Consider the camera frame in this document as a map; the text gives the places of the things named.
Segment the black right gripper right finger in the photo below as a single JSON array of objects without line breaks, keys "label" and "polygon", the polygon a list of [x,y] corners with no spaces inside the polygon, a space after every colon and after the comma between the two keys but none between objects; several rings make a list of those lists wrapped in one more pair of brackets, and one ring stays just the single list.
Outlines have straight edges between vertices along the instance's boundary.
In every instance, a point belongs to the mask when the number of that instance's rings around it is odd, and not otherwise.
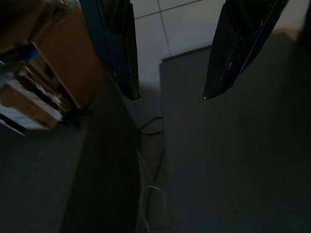
[{"label": "black right gripper right finger", "polygon": [[204,99],[234,85],[261,51],[287,4],[286,0],[225,1],[210,50]]}]

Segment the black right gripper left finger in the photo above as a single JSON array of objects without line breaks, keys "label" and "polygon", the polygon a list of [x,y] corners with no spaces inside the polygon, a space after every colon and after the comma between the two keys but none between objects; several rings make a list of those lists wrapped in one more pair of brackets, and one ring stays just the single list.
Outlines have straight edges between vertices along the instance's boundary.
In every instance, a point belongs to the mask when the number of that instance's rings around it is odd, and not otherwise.
[{"label": "black right gripper left finger", "polygon": [[140,100],[133,5],[129,0],[82,0],[93,47],[121,92]]}]

